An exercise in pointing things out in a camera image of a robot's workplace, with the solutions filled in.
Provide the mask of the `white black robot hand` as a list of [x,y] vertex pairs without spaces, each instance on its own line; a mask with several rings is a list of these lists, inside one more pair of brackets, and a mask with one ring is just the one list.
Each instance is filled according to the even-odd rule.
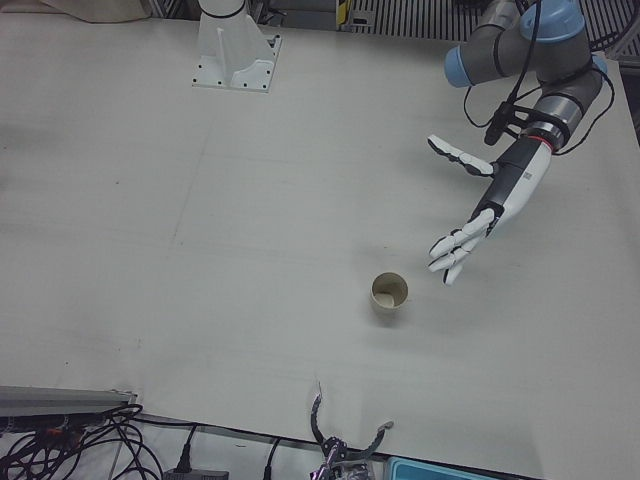
[[520,137],[497,160],[488,162],[431,135],[429,146],[473,176],[491,183],[462,226],[440,238],[429,250],[428,269],[440,272],[450,286],[464,263],[485,238],[518,215],[528,203],[549,168],[551,146],[539,137]]

